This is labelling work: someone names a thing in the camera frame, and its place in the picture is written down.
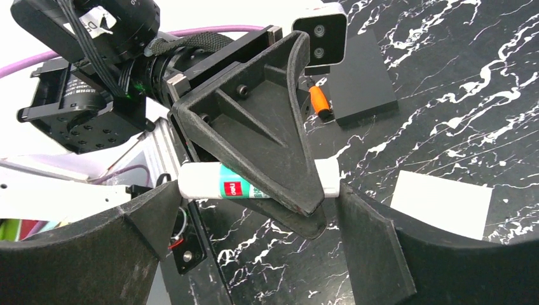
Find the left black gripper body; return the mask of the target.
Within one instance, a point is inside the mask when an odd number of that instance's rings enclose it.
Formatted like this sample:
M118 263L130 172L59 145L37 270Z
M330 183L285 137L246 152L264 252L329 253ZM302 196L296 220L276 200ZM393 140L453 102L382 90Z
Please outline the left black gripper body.
M180 85L186 89L170 91L165 85L164 106L171 109L182 96L213 81L224 84L224 91L233 97L247 96L244 87L251 92L264 81L265 68L272 61L283 62L283 53L272 46L282 38L282 28L270 25L248 31L237 40L219 30L205 30L174 41L174 47L164 53L164 79L181 73L186 79Z

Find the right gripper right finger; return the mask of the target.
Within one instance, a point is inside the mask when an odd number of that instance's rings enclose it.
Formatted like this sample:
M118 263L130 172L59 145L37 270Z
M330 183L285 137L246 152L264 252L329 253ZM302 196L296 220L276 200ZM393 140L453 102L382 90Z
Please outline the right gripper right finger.
M335 200L356 304L537 304L538 241L439 229L341 184Z

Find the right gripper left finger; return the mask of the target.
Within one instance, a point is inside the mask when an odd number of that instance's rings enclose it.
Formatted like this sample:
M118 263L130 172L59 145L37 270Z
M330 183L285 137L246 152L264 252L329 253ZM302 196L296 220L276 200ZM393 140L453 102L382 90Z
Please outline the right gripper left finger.
M1 242L2 304L145 304L182 196L167 182L118 207Z

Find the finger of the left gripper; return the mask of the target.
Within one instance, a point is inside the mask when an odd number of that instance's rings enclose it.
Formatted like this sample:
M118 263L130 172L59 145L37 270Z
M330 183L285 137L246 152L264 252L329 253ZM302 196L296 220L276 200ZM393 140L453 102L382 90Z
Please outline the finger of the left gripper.
M233 97L211 82L174 103L182 133L289 210L311 215L324 200L297 99L310 61L310 37L291 32L272 45L283 62L265 68L264 81Z
M299 236L314 240L325 230L327 220L322 207L318 207L310 216L292 212L273 199L232 199L233 203L248 208L263 216L277 221Z

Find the white glue stick cap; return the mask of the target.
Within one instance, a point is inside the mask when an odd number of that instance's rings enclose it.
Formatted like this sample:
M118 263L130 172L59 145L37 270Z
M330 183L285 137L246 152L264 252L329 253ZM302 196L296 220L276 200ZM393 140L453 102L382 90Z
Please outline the white glue stick cap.
M337 198L340 192L340 167L337 159L316 159L315 166L326 198Z

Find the white green glue stick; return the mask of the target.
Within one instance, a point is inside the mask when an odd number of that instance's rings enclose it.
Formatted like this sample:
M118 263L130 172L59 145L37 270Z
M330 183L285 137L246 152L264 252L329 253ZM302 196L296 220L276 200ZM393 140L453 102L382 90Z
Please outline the white green glue stick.
M185 163L177 182L182 196L187 199L269 198L267 193L220 162Z

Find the white envelope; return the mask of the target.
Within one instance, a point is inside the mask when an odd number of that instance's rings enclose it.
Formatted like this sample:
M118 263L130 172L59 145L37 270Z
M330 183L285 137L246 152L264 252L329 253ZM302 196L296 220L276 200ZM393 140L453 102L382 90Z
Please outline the white envelope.
M401 170L390 207L426 224L483 239L493 189Z

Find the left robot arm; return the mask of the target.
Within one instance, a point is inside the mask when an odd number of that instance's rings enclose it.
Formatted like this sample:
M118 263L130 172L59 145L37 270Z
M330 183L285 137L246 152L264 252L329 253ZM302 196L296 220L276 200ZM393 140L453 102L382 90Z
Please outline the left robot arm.
M168 108L189 158L177 178L183 198L233 200L303 238L322 234L321 174L334 164L313 157L303 127L307 33L175 37L159 30L153 1L14 1L10 12L53 52L19 121L84 154L153 130L151 98Z

